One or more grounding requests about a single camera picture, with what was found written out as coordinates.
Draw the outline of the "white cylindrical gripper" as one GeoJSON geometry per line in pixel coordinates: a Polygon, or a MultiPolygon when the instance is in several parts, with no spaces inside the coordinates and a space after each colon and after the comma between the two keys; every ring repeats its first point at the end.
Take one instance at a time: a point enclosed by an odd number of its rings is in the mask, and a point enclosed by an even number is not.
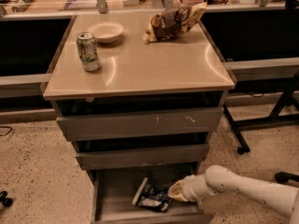
{"type": "Polygon", "coordinates": [[[207,184],[204,175],[188,175],[182,181],[179,180],[173,184],[168,193],[176,201],[196,202],[204,197],[213,196],[215,190],[207,184]]]}

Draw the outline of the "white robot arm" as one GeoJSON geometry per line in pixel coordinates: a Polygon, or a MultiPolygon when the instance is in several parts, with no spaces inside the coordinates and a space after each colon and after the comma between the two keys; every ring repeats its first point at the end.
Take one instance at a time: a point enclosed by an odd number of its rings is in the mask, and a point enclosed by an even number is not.
{"type": "Polygon", "coordinates": [[[288,217],[289,224],[299,224],[299,188],[237,175],[220,165],[180,179],[169,188],[168,196],[180,202],[197,202],[227,192],[242,194],[288,217]]]}

